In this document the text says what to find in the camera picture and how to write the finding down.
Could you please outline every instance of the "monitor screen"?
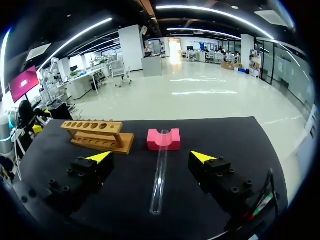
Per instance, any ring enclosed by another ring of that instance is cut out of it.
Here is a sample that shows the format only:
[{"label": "monitor screen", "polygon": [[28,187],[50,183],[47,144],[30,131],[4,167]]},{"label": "monitor screen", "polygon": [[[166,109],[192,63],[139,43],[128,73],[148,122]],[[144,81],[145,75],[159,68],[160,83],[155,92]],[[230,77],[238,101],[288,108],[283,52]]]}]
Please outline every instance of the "monitor screen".
[{"label": "monitor screen", "polygon": [[71,72],[74,72],[74,71],[77,70],[77,69],[78,69],[78,66],[72,66],[72,67],[70,67]]},{"label": "monitor screen", "polygon": [[16,103],[23,95],[39,84],[36,67],[33,66],[13,79],[9,85],[13,101]]}]

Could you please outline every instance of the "white floor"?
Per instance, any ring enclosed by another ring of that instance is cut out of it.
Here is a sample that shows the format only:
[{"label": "white floor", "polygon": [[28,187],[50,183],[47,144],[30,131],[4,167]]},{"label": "white floor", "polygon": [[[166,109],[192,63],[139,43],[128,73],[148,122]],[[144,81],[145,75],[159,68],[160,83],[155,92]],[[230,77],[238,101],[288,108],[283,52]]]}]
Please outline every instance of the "white floor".
[{"label": "white floor", "polygon": [[245,73],[220,65],[163,59],[163,76],[132,72],[132,85],[115,87],[119,78],[72,101],[74,119],[178,120],[254,116],[281,162],[290,203],[301,183],[295,155],[305,136],[300,112],[278,90]]}]

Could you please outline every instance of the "black tablecloth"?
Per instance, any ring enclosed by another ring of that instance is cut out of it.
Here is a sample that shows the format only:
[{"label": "black tablecloth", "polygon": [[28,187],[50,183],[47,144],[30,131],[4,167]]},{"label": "black tablecloth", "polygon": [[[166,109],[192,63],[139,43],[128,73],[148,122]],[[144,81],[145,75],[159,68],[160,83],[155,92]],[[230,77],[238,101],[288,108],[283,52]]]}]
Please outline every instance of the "black tablecloth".
[{"label": "black tablecloth", "polygon": [[[71,159],[100,153],[71,144],[60,128],[62,120],[51,121],[24,156],[22,178],[43,192],[53,173],[65,172]],[[157,152],[148,151],[148,129],[180,129],[181,150],[170,151],[164,187],[162,214],[149,213],[157,165]],[[273,168],[279,208],[287,207],[284,173],[277,154],[254,117],[197,120],[124,121],[123,133],[135,139],[129,155],[114,155],[115,169],[100,192],[92,194],[71,215],[82,224],[123,236],[147,238],[208,239],[224,232],[230,215],[215,199],[204,194],[188,169],[190,151],[224,158],[232,168],[260,189]]]}]

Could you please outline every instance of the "cardboard box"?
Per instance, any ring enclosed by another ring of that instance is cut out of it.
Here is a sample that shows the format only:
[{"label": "cardboard box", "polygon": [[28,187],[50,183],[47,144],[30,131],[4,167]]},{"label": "cardboard box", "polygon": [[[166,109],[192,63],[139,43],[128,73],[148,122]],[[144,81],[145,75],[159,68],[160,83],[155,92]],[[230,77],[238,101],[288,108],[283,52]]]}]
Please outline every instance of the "cardboard box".
[{"label": "cardboard box", "polygon": [[235,70],[235,67],[231,62],[227,62],[224,60],[222,60],[221,67],[223,67],[224,69],[228,69],[228,70]]},{"label": "cardboard box", "polygon": [[234,66],[239,68],[239,69],[243,69],[244,68],[244,66],[241,63],[236,63]]}]

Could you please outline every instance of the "ceiling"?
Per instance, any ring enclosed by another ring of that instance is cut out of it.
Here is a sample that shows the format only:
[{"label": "ceiling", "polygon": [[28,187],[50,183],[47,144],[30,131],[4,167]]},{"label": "ceiling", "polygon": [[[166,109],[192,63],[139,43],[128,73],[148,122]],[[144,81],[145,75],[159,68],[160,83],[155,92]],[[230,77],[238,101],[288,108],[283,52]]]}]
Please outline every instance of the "ceiling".
[{"label": "ceiling", "polygon": [[[169,31],[168,28],[211,30],[236,37],[241,34],[266,37],[252,27],[223,15],[189,9],[156,8],[163,5],[198,6],[227,12],[254,23],[276,40],[297,46],[294,34],[288,27],[270,24],[254,13],[271,10],[271,6],[267,6],[267,0],[117,0],[112,3],[98,0],[34,0],[23,7],[23,14],[20,12],[18,21],[11,25],[6,48],[5,61],[8,64],[5,68],[5,82],[8,84],[31,66],[39,67],[66,41],[107,18],[112,18],[112,21],[77,38],[55,57],[73,57],[83,51],[90,53],[110,46],[114,42],[109,40],[119,37],[118,29],[137,24],[148,27],[146,37],[149,39],[187,34],[201,38],[234,40],[208,33],[197,35],[193,31]],[[49,43],[51,46],[43,55],[26,62],[30,50]]]}]

